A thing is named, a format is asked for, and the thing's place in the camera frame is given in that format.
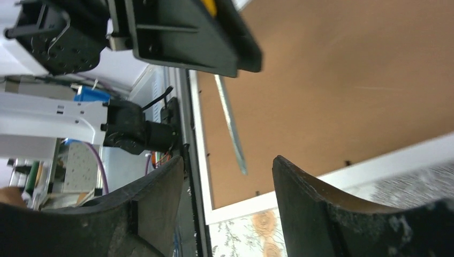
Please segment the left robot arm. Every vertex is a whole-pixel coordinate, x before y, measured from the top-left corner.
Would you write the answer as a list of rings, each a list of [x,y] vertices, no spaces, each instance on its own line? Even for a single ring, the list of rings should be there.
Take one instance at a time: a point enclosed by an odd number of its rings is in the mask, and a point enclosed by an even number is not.
[[[262,51],[232,1],[20,1],[8,39],[19,42],[52,75],[85,72],[101,51],[131,50],[150,64],[235,78],[260,72]],[[1,135],[68,138],[118,147],[181,154],[176,98],[164,122],[145,118],[127,100],[78,102],[1,94]]]

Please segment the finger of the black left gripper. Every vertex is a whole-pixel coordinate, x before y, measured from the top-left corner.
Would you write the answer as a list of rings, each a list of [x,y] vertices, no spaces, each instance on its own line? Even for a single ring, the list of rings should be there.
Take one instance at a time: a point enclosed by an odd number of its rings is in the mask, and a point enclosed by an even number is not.
[[[135,58],[234,77],[238,54],[201,1],[126,1]]]
[[[215,0],[216,19],[226,32],[237,55],[237,69],[258,73],[262,70],[262,51],[246,22],[231,0]]]

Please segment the white picture frame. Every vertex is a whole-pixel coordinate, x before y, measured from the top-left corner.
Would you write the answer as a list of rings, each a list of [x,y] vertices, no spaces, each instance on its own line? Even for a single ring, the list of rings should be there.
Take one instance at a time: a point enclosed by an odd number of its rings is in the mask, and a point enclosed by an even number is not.
[[[284,156],[341,189],[453,158],[453,1],[240,1],[260,73],[191,72],[206,222],[276,207]]]

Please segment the yellow handled screwdriver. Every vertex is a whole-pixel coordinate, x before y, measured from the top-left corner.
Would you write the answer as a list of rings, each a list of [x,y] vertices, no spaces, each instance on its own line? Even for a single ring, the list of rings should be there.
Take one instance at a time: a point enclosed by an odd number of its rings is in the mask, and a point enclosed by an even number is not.
[[[232,140],[232,144],[233,144],[238,166],[243,175],[248,175],[246,160],[244,157],[244,152],[243,152],[240,138],[238,135],[236,121],[235,121],[235,118],[233,115],[233,110],[232,110],[231,102],[229,99],[229,95],[226,90],[224,78],[219,74],[214,74],[214,78],[216,81],[218,94],[220,96],[221,105],[222,105],[224,116],[225,116],[225,121],[226,121],[228,130],[229,130],[229,133],[230,133],[230,137]]]

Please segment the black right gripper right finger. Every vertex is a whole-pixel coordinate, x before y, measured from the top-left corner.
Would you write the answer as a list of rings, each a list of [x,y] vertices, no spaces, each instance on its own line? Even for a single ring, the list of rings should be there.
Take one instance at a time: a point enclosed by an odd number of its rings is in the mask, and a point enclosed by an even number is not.
[[[398,209],[346,193],[282,156],[273,161],[288,256],[453,256],[453,200]]]

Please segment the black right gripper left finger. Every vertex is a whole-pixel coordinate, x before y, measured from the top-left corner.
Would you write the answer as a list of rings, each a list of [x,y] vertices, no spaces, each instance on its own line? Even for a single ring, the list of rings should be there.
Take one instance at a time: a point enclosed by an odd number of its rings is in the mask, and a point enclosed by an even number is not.
[[[1,256],[170,256],[184,182],[180,156],[80,207],[1,204]]]

